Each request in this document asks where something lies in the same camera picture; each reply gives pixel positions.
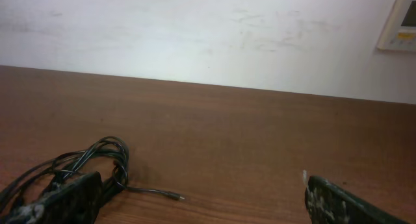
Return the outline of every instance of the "yellow label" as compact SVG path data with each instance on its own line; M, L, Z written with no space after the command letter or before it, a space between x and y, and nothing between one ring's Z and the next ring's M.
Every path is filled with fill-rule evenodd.
M415 36L416 36L415 33L399 32L397 34L397 38L403 39L403 40L412 40Z

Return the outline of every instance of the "wall-mounted thermostat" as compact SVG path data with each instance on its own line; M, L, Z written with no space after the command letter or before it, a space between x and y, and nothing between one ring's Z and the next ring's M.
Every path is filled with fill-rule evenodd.
M416 0L396 0L377 48L416 52Z

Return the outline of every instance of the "dark screen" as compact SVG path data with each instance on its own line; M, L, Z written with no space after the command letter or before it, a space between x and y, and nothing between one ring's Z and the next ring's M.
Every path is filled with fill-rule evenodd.
M416 1L411 2L408 13L406 13L406 16L404 17L402 26L416 27Z

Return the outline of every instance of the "wooden table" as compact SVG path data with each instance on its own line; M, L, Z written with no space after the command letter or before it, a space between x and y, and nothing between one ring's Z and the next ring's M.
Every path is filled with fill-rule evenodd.
M311 223L304 169L416 222L414 105L6 66L0 98L2 188L114 135L130 185L186 196L123 192L96 223Z

